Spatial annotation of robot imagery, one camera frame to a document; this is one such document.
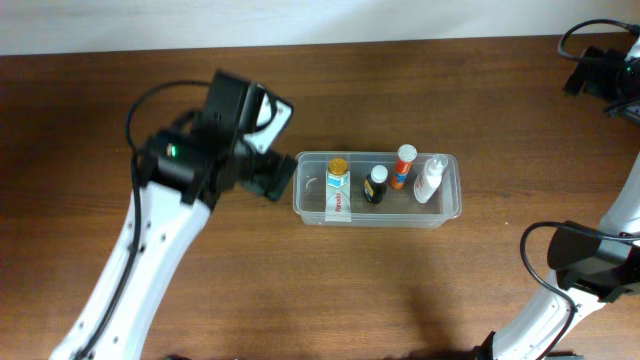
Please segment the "small gold-lidded balm jar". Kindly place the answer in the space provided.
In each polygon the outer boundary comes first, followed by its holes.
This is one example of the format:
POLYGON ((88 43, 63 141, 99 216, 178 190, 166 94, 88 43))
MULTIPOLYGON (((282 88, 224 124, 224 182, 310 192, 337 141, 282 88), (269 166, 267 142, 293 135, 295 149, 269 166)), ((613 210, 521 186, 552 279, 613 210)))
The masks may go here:
POLYGON ((348 162, 340 157, 333 158, 328 163, 327 171, 332 176, 343 176, 348 171, 348 162))

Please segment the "white green medicine box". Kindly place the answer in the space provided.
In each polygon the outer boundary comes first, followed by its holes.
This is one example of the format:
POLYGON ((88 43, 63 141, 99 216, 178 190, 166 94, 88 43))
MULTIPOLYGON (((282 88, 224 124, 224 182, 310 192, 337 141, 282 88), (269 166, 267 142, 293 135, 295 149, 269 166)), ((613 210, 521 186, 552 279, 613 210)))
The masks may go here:
POLYGON ((351 222, 351 188, 350 172, 343 175, 335 175, 326 172, 326 222, 351 222))

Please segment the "dark brown medicine bottle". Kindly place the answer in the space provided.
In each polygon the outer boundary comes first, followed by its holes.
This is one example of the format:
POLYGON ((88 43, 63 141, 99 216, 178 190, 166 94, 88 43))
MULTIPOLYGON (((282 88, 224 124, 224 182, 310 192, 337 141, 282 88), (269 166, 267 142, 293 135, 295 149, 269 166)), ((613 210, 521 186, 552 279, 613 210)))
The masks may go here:
POLYGON ((388 170, 383 165, 374 166, 366 176, 363 193, 370 203, 379 204, 383 200, 387 189, 387 177, 388 170))

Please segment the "orange tablet tube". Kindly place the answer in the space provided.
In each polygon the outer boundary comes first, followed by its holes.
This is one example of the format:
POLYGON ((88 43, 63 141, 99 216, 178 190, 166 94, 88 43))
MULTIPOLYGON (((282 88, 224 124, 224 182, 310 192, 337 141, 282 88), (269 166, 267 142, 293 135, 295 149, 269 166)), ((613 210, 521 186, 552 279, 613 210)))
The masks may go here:
POLYGON ((399 147, 395 173, 391 179, 391 186, 394 189, 401 190, 404 188, 411 166, 417 155, 417 149, 413 145, 403 144, 399 147))

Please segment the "white spray bottle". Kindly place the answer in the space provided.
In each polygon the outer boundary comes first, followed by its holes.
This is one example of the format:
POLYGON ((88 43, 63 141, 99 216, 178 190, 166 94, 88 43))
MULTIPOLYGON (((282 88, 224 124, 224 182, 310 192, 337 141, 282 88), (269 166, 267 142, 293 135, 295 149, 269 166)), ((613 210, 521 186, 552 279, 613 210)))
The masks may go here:
POLYGON ((448 158, 443 154, 431 157, 423 166, 413 185, 415 199, 424 204, 439 188, 443 173, 448 166, 448 158))

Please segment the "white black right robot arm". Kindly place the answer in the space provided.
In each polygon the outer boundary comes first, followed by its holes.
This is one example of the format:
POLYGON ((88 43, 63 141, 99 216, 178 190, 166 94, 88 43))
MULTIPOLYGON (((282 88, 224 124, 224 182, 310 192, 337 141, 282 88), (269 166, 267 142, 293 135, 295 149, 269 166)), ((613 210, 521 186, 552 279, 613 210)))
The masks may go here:
MULTIPOLYGON (((587 48, 564 90, 585 92, 608 102, 605 112, 639 122, 639 47, 627 53, 587 48)), ((474 348, 475 359, 547 359, 580 321, 623 295, 639 292, 639 168, 634 166, 616 201, 596 229, 572 221, 538 222, 520 244, 543 227, 554 229, 547 252, 550 273, 541 278, 526 255, 521 258, 540 284, 530 302, 508 325, 474 348)))

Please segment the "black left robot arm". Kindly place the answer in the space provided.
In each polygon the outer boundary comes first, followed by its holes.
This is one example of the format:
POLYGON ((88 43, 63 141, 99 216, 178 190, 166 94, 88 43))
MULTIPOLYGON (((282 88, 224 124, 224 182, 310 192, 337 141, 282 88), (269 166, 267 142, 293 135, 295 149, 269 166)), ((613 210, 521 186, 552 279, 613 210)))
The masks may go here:
POLYGON ((202 107, 132 150, 131 202, 114 249, 54 359, 137 359, 169 283, 221 195, 241 186, 277 201, 297 162, 271 146, 293 105, 218 71, 202 107))

